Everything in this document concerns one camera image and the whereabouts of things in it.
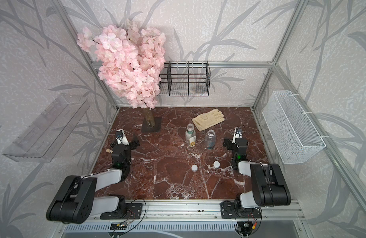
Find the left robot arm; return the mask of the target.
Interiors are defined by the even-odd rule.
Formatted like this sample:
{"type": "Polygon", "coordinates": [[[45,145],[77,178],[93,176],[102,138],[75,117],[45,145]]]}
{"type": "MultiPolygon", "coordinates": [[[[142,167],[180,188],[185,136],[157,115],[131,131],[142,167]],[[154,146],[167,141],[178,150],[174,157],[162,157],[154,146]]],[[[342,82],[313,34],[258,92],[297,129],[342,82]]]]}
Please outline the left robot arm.
{"type": "Polygon", "coordinates": [[[138,146],[137,137],[128,143],[124,143],[124,138],[118,139],[112,147],[112,168],[85,176],[66,177],[46,212],[46,219],[82,224],[96,215],[101,219],[120,219],[130,215],[132,211],[123,195],[96,197],[95,193],[126,179],[130,172],[131,152],[138,146]]]}

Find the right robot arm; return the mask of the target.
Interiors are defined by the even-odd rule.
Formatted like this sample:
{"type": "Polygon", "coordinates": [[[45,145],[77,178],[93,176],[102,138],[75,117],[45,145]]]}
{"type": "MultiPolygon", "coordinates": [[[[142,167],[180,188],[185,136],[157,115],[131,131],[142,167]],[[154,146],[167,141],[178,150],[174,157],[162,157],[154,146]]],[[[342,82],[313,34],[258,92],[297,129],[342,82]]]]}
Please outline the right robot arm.
{"type": "Polygon", "coordinates": [[[248,140],[224,139],[223,146],[232,152],[233,169],[251,178],[252,190],[235,199],[236,209],[266,206],[288,206],[291,193],[278,164],[263,164],[247,159],[248,140]]]}

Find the clear bottle with yellow label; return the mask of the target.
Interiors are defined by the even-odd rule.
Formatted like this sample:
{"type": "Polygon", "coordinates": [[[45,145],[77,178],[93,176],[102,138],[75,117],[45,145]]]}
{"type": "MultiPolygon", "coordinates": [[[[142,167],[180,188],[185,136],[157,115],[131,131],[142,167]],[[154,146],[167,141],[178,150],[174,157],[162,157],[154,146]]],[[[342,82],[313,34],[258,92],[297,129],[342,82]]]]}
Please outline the clear bottle with yellow label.
{"type": "Polygon", "coordinates": [[[196,131],[193,124],[188,124],[186,127],[185,141],[189,147],[196,145],[196,131]]]}

